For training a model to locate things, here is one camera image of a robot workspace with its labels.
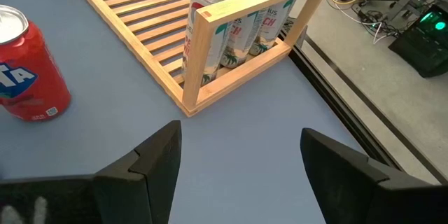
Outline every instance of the can top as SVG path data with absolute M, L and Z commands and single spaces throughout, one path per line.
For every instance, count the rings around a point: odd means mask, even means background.
M 0 5 L 0 45 L 9 43 L 28 30 L 28 20 L 18 9 Z

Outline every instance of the wooden crate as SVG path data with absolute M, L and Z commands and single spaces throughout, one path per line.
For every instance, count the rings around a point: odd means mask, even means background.
M 190 0 L 88 0 L 187 116 L 193 116 L 283 59 L 321 0 L 307 0 L 284 41 L 200 87 L 211 33 L 218 25 L 285 0 L 225 0 L 196 10 L 185 81 L 179 73 Z

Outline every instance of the wooden rack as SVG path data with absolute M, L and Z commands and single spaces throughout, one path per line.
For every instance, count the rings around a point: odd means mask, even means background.
M 187 116 L 238 88 L 290 51 L 321 0 L 307 0 L 284 41 L 201 87 L 211 33 L 218 25 L 285 0 L 225 0 L 196 10 L 185 80 L 180 74 L 190 0 L 88 0 Z

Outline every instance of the barcode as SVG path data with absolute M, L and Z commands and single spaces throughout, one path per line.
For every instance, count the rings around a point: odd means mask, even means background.
M 48 116 L 54 116 L 56 114 L 57 114 L 57 108 L 56 107 L 52 107 L 52 108 L 47 110 L 47 115 Z

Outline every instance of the blue table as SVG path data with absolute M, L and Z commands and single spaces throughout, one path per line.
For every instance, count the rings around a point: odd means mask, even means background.
M 289 59 L 186 118 L 85 0 L 0 3 L 42 29 L 73 95 L 50 122 L 22 122 L 0 108 L 0 179 L 94 173 L 181 119 L 171 223 L 324 223 L 300 131 L 360 147 Z

